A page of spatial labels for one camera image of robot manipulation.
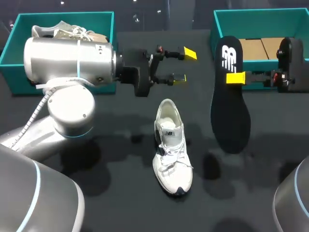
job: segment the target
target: white sneaker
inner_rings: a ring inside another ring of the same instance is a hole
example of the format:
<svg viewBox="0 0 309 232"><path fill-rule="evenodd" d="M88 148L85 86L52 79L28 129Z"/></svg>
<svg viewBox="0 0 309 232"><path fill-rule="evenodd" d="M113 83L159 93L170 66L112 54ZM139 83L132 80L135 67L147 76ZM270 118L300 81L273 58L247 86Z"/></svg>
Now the white sneaker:
<svg viewBox="0 0 309 232"><path fill-rule="evenodd" d="M34 38L50 37L55 39L76 39L109 43L109 39L105 35L97 34L91 30L86 30L77 25L70 25L63 21L60 21L51 28L42 28L35 25L31 29L31 36Z"/></svg>
<svg viewBox="0 0 309 232"><path fill-rule="evenodd" d="M154 173L169 194L184 195L192 184L192 166L187 154L183 122L175 103L161 102L154 122L158 144L153 159Z"/></svg>

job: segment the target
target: new balance logo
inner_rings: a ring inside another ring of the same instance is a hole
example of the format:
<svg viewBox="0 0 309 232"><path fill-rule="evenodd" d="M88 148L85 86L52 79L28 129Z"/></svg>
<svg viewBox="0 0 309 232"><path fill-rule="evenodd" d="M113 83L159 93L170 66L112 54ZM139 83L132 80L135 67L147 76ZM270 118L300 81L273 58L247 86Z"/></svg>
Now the new balance logo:
<svg viewBox="0 0 309 232"><path fill-rule="evenodd" d="M222 67L236 73L236 51L233 47L222 46Z"/></svg>
<svg viewBox="0 0 309 232"><path fill-rule="evenodd" d="M171 131L166 131L164 135L165 135L165 136L173 136L173 132L171 132Z"/></svg>

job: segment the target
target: white shoelace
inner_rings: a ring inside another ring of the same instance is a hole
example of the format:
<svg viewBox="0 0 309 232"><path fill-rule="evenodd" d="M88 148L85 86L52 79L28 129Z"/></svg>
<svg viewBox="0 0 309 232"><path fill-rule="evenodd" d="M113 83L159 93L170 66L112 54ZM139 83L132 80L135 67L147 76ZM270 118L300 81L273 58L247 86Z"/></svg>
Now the white shoelace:
<svg viewBox="0 0 309 232"><path fill-rule="evenodd" d="M75 27L72 32L66 31L66 30L62 30L62 31L64 31L65 33L68 33L71 38L75 38L75 39L86 38L88 41L94 40L93 37L89 35L89 33L94 33L94 31L86 30L85 28L82 28L77 25L72 25L72 26Z"/></svg>
<svg viewBox="0 0 309 232"><path fill-rule="evenodd" d="M182 138L182 141L177 146L168 147L163 143L159 145L159 148L162 148L165 151L165 155L161 157L162 167L159 169L160 172L166 171L170 166L174 165L176 162L182 163L187 167L193 168L191 165L187 164L182 158L185 157L184 154L184 145L185 139Z"/></svg>

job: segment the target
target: shoe tongue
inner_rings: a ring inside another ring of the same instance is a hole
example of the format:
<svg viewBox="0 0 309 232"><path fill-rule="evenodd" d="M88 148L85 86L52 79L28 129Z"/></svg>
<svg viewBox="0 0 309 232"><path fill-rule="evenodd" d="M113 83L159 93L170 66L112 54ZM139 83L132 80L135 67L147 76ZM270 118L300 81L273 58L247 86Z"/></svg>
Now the shoe tongue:
<svg viewBox="0 0 309 232"><path fill-rule="evenodd" d="M177 127L173 122L161 123L162 142L165 146L177 146L182 142L183 133L182 128Z"/></svg>

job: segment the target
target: black insole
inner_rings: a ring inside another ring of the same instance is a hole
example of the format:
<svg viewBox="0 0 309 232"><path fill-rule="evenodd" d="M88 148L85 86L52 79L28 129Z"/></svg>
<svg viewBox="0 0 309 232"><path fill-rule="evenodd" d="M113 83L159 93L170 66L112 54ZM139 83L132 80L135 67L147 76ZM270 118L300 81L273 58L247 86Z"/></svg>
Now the black insole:
<svg viewBox="0 0 309 232"><path fill-rule="evenodd" d="M240 153L247 145L250 137L251 119L242 96L239 84L226 84L226 57L233 56L235 49L236 64L232 66L238 73L243 71L243 55L241 43L233 36L221 38L215 52L215 85L211 103L211 126L220 148L230 154Z"/></svg>

